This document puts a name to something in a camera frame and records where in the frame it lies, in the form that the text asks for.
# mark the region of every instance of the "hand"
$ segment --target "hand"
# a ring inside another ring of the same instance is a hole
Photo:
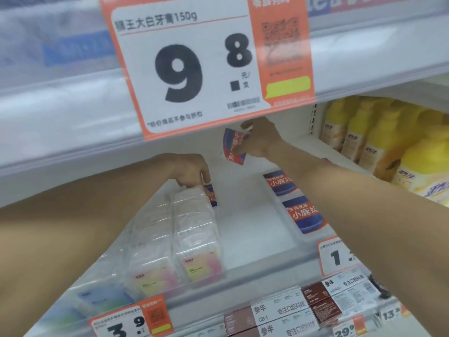
[[[161,154],[159,158],[172,169],[171,179],[180,187],[194,187],[210,182],[209,167],[199,154]]]
[[[238,155],[248,153],[255,157],[267,158],[269,148],[283,139],[278,130],[266,117],[247,120],[241,124],[242,129],[248,129],[252,125],[250,136],[243,140],[242,144],[235,147]]]

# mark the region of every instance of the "barcode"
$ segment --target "barcode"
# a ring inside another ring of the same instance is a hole
[[[363,286],[365,286],[365,289],[366,289],[370,294],[376,293],[376,290],[374,289],[373,285],[371,285],[371,283],[363,283]]]
[[[233,101],[232,103],[228,103],[228,109],[235,109],[236,107],[241,107],[241,106],[260,103],[260,102],[261,102],[260,97],[248,98],[248,99],[244,99],[242,101]]]
[[[161,320],[165,319],[165,313],[162,308],[155,309],[150,312],[149,320],[152,324],[159,323]]]

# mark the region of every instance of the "left arm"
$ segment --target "left arm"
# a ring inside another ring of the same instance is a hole
[[[161,154],[1,208],[4,335],[22,337],[168,179],[192,187],[210,175],[201,155]]]

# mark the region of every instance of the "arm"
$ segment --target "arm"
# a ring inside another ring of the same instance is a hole
[[[162,154],[1,208],[3,334],[22,337],[168,179],[191,187],[210,175],[200,155]]]
[[[285,142],[265,117],[236,153],[277,164],[354,254],[433,336],[449,317],[449,209],[399,187],[325,163]]]

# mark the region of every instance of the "price tag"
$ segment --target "price tag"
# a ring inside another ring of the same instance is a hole
[[[390,322],[398,317],[407,318],[410,316],[410,311],[400,302],[387,306],[379,312],[382,322]]]
[[[360,264],[357,257],[337,236],[318,241],[317,244],[323,276],[338,273]]]
[[[363,315],[354,317],[332,329],[334,337],[356,337],[368,333]]]
[[[306,0],[101,0],[145,139],[315,100]]]
[[[166,336],[174,331],[163,295],[92,318],[97,337]]]

